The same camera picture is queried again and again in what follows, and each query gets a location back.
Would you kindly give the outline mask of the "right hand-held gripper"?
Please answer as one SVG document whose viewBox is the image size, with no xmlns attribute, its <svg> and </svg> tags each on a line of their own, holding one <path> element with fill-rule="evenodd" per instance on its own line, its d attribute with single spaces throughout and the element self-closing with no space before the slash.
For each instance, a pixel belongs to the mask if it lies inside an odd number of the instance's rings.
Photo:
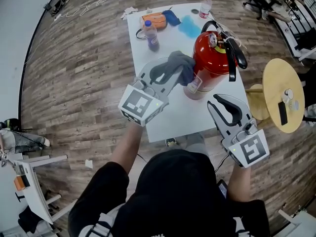
<svg viewBox="0 0 316 237">
<path fill-rule="evenodd" d="M 208 110 L 224 138 L 222 145 L 229 156 L 241 168 L 248 168 L 267 158 L 270 151 L 266 136 L 263 129 L 257 128 L 255 119 L 250 117 L 248 106 L 230 95 L 214 94 L 213 97 L 232 115 L 232 121 L 228 122 L 217 106 L 207 101 Z"/>
</svg>

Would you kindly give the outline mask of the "grey blue wiping cloth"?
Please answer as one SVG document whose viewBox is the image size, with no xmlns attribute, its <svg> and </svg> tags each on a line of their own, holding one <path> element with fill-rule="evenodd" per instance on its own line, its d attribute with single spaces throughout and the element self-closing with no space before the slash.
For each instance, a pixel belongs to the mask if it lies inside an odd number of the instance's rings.
<svg viewBox="0 0 316 237">
<path fill-rule="evenodd" d="M 174 51 L 169 55 L 167 62 L 151 69 L 150 79 L 157 84 L 165 84 L 179 68 L 182 68 L 177 83 L 187 86 L 194 79 L 195 64 L 192 57 L 183 54 L 181 51 Z"/>
</svg>

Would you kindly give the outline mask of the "red fire extinguisher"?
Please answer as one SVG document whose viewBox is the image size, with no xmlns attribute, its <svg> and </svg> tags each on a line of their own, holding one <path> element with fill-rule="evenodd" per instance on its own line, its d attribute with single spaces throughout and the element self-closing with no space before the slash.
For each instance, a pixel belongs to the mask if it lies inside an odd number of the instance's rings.
<svg viewBox="0 0 316 237">
<path fill-rule="evenodd" d="M 203 98 L 225 77 L 234 82 L 237 67 L 248 66 L 235 37 L 215 20 L 204 24 L 194 44 L 193 59 L 194 79 L 184 88 L 186 96 L 193 100 Z"/>
</svg>

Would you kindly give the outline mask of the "person's left forearm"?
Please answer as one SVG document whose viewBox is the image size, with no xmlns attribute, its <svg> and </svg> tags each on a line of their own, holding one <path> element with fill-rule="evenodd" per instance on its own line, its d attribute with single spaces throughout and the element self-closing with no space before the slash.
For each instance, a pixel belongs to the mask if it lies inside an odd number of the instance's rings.
<svg viewBox="0 0 316 237">
<path fill-rule="evenodd" d="M 114 149 L 111 160 L 118 163 L 127 174 L 130 173 L 139 151 L 143 134 L 143 127 L 134 122 L 130 122 L 127 129 Z"/>
</svg>

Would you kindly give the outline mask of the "person's right forearm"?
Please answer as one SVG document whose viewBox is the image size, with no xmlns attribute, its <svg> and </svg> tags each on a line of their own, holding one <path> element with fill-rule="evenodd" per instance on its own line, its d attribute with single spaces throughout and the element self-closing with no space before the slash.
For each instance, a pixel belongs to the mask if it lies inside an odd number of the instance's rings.
<svg viewBox="0 0 316 237">
<path fill-rule="evenodd" d="M 241 168 L 235 164 L 228 183 L 228 196 L 239 202 L 250 201 L 251 167 Z"/>
</svg>

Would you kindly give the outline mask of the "dark soda bottle blue cap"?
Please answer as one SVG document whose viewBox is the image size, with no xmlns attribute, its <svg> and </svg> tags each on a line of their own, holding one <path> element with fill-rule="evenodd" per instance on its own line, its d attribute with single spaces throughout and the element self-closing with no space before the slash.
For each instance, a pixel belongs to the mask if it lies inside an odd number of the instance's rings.
<svg viewBox="0 0 316 237">
<path fill-rule="evenodd" d="M 146 20 L 144 22 L 143 31 L 146 36 L 149 49 L 153 52 L 158 51 L 159 41 L 157 36 L 157 29 L 150 20 Z"/>
</svg>

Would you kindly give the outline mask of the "person's grey trousers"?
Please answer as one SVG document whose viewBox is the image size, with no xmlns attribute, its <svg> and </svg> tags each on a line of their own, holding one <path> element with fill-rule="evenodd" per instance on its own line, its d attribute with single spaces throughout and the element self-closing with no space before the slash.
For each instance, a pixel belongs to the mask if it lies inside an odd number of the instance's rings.
<svg viewBox="0 0 316 237">
<path fill-rule="evenodd" d="M 209 157 L 204 137 L 200 133 L 193 133 L 185 136 L 186 147 L 185 150 L 193 153 L 200 153 Z"/>
</svg>

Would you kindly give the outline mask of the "black smartphone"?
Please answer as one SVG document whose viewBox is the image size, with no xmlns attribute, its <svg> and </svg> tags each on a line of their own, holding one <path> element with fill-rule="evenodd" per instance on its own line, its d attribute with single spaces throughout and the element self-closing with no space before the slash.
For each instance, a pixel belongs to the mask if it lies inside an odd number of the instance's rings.
<svg viewBox="0 0 316 237">
<path fill-rule="evenodd" d="M 287 111 L 286 111 L 286 106 L 284 102 L 279 102 L 278 103 L 278 109 L 279 109 L 279 116 L 280 116 L 280 123 L 281 125 L 285 125 L 288 123 L 287 119 Z"/>
</svg>

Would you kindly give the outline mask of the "orange tissue packet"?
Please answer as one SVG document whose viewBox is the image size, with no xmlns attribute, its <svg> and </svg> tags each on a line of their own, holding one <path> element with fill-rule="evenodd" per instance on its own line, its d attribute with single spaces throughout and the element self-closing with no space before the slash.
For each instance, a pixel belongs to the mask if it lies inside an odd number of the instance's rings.
<svg viewBox="0 0 316 237">
<path fill-rule="evenodd" d="M 161 12 L 150 13 L 141 17 L 141 22 L 145 25 L 146 21 L 151 21 L 152 25 L 158 30 L 163 30 L 167 26 L 166 17 Z"/>
</svg>

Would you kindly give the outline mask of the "white mug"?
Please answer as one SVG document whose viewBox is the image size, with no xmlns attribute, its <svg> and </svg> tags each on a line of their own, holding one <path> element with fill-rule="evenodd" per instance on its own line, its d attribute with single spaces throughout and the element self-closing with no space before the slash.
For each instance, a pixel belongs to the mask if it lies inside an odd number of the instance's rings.
<svg viewBox="0 0 316 237">
<path fill-rule="evenodd" d="M 283 95 L 282 95 L 282 100 L 285 104 L 288 104 L 291 100 L 293 99 L 293 91 L 292 89 L 286 89 L 284 92 L 283 92 Z"/>
</svg>

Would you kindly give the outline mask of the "black screen device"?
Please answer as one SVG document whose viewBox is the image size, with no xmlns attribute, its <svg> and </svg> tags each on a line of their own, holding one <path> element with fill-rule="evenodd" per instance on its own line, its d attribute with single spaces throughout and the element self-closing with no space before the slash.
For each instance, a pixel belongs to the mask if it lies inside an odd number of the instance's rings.
<svg viewBox="0 0 316 237">
<path fill-rule="evenodd" d="M 223 197 L 226 199 L 227 198 L 227 190 L 228 190 L 228 185 L 223 179 L 220 179 L 217 183 L 217 186 L 219 190 L 221 191 Z"/>
</svg>

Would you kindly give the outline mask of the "person in dark shirt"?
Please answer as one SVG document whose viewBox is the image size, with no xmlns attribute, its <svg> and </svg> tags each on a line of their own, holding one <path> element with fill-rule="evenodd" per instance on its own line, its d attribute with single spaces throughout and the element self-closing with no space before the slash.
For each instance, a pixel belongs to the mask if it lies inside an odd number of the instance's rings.
<svg viewBox="0 0 316 237">
<path fill-rule="evenodd" d="M 116 207 L 113 237 L 237 237 L 238 223 L 253 237 L 270 237 L 264 202 L 224 198 L 204 154 L 160 153 L 145 165 L 131 197 L 128 184 L 118 163 L 101 167 L 69 214 L 70 237 Z"/>
</svg>

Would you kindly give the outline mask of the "white desk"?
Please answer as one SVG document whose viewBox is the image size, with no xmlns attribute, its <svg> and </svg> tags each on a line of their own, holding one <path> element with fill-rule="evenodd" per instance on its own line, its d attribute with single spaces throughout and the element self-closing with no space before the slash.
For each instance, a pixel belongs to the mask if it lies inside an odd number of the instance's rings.
<svg viewBox="0 0 316 237">
<path fill-rule="evenodd" d="M 53 224 L 53 222 L 55 222 L 57 219 L 68 213 L 74 207 L 77 200 L 75 199 L 73 202 L 59 210 L 54 215 L 50 215 L 48 205 L 60 199 L 61 195 L 56 195 L 53 198 L 46 200 L 40 188 L 34 168 L 67 159 L 68 157 L 66 155 L 62 155 L 53 158 L 50 156 L 42 156 L 14 161 L 15 166 L 22 171 L 22 174 L 26 175 L 27 181 L 29 183 L 29 186 L 22 190 L 29 208 L 33 213 L 50 224 Z"/>
</svg>

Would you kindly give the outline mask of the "black backpack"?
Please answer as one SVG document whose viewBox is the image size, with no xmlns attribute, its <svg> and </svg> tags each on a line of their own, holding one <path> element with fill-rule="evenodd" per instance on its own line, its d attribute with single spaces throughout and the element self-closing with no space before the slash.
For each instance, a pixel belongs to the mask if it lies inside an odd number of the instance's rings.
<svg viewBox="0 0 316 237">
<path fill-rule="evenodd" d="M 24 211 L 19 214 L 18 224 L 27 233 L 35 233 L 37 225 L 41 221 L 41 218 L 37 216 L 30 208 L 27 206 Z"/>
</svg>

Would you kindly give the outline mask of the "white table frame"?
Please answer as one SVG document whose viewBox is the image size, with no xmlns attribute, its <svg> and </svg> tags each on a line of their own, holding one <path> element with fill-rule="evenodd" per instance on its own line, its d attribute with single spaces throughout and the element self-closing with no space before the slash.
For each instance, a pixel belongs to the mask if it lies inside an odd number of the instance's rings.
<svg viewBox="0 0 316 237">
<path fill-rule="evenodd" d="M 309 213 L 300 211 L 294 217 L 281 209 L 278 213 L 289 222 L 289 225 L 274 237 L 316 237 L 316 218 Z"/>
</svg>

